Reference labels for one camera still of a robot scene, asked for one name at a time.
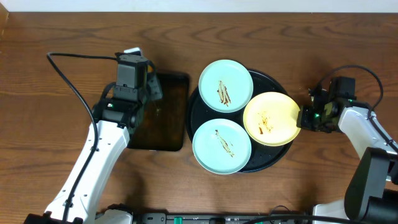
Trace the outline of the yellow plate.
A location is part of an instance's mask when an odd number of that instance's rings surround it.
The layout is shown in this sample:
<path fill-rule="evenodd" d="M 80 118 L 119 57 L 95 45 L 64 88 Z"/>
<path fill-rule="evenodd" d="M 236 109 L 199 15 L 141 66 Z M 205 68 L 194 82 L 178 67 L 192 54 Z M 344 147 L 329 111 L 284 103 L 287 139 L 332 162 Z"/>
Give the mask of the yellow plate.
<path fill-rule="evenodd" d="M 259 144 L 281 146 L 298 136 L 301 130 L 297 127 L 299 111 L 298 104 L 285 94 L 261 93 L 244 109 L 244 128 Z"/>

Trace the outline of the mint green plate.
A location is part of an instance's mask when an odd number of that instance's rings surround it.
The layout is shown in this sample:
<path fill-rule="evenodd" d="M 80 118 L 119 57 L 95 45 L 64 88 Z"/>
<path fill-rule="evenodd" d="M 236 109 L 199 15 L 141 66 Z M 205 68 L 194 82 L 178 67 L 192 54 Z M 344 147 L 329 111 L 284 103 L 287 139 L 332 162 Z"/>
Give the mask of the mint green plate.
<path fill-rule="evenodd" d="M 251 140 L 240 125 L 228 119 L 212 119 L 203 123 L 192 140 L 195 159 L 214 174 L 233 174 L 249 161 Z"/>
<path fill-rule="evenodd" d="M 254 83 L 249 70 L 234 60 L 217 60 L 202 71 L 198 91 L 211 109 L 233 113 L 244 108 L 252 98 Z"/>

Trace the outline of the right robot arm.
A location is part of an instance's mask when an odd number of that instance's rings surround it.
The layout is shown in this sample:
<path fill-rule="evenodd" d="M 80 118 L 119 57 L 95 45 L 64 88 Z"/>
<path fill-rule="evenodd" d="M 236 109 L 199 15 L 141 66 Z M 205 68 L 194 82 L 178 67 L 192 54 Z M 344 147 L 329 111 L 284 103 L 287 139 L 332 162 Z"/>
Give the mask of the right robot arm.
<path fill-rule="evenodd" d="M 353 78 L 332 78 L 328 90 L 317 85 L 309 91 L 312 103 L 298 113 L 298 127 L 343 133 L 360 158 L 344 199 L 314 206 L 313 215 L 330 223 L 397 223 L 397 191 L 386 189 L 386 182 L 397 183 L 397 143 L 354 91 Z"/>

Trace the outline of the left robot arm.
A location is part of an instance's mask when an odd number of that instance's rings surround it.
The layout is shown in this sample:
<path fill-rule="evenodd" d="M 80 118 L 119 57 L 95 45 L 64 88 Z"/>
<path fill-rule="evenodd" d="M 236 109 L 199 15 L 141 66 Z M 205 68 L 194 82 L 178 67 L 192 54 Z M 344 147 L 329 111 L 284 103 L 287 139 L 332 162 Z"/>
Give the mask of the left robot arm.
<path fill-rule="evenodd" d="M 41 215 L 26 223 L 132 223 L 124 205 L 103 214 L 97 208 L 111 171 L 135 130 L 143 122 L 148 102 L 163 97 L 156 68 L 139 47 L 117 52 L 117 79 L 108 84 L 93 108 L 85 106 L 91 124 L 85 145 L 67 181 Z"/>

